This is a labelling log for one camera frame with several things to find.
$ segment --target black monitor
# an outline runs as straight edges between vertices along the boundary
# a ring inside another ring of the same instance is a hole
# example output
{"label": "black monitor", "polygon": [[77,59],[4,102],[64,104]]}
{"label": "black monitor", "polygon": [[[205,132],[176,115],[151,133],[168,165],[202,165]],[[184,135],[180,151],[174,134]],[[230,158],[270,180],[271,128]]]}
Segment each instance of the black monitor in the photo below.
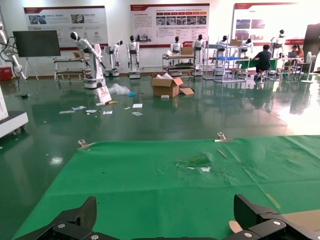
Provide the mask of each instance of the black monitor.
{"label": "black monitor", "polygon": [[56,30],[14,31],[19,57],[61,56]]}

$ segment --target display board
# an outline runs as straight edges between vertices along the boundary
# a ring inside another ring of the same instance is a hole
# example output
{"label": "display board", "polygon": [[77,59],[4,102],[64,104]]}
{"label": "display board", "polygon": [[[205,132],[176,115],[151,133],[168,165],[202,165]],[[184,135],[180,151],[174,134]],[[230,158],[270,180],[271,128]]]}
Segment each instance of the display board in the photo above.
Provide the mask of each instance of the display board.
{"label": "display board", "polygon": [[14,31],[19,57],[61,56],[56,30]]}
{"label": "display board", "polygon": [[28,30],[56,30],[62,50],[75,47],[71,32],[91,44],[108,45],[105,6],[25,7],[24,14]]}
{"label": "display board", "polygon": [[236,3],[234,5],[232,38],[252,39],[255,46],[270,44],[284,30],[286,45],[303,45],[308,14],[294,2]]}
{"label": "display board", "polygon": [[183,45],[203,35],[208,39],[209,3],[131,5],[131,34],[141,48],[168,47],[180,37]]}

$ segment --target poster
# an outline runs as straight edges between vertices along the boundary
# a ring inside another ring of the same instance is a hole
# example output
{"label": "poster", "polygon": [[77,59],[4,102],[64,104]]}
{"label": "poster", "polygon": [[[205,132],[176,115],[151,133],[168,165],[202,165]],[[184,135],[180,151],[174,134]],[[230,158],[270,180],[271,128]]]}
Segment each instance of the poster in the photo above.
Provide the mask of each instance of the poster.
{"label": "poster", "polygon": [[236,3],[232,38],[251,38],[254,46],[262,46],[270,44],[271,39],[284,30],[286,45],[303,45],[308,24],[301,14],[304,9],[293,2]]}
{"label": "poster", "polygon": [[131,5],[131,34],[141,48],[168,47],[180,38],[191,47],[202,34],[208,39],[209,3]]}
{"label": "poster", "polygon": [[28,30],[56,30],[62,50],[73,49],[71,32],[91,44],[107,46],[107,18],[105,6],[25,7]]}

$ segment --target black shirt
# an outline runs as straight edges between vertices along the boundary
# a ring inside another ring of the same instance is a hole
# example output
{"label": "black shirt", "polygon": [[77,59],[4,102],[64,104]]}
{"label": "black shirt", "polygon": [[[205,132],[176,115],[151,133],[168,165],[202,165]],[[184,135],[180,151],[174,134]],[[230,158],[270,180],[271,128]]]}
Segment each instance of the black shirt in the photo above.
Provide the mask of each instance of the black shirt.
{"label": "black shirt", "polygon": [[255,58],[259,58],[259,69],[268,70],[270,68],[271,52],[261,51],[255,56]]}

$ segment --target white wall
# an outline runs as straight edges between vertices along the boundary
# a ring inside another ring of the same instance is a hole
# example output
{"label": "white wall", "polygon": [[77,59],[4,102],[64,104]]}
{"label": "white wall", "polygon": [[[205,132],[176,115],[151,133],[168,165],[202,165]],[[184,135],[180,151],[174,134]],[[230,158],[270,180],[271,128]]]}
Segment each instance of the white wall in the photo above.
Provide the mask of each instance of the white wall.
{"label": "white wall", "polygon": [[[312,4],[318,0],[296,0]],[[101,6],[105,5],[107,32],[109,44],[113,45],[118,40],[124,43],[130,37],[130,4],[189,4],[189,3],[210,3],[209,16],[209,37],[210,43],[215,43],[218,37],[231,34],[234,3],[269,2],[268,0],[0,0],[6,30],[9,36],[12,31],[28,30],[23,7],[72,7],[72,6]],[[273,2],[292,2],[292,0],[273,0]],[[165,48],[142,48],[140,50],[140,66],[144,72],[160,71],[154,68],[162,64],[161,56],[166,53]],[[72,57],[72,51],[62,51],[63,57]],[[18,59],[20,64],[25,65],[25,59]],[[32,65],[40,76],[54,75],[55,65],[52,58],[32,58]],[[127,53],[125,45],[120,48],[121,73],[128,72]]]}

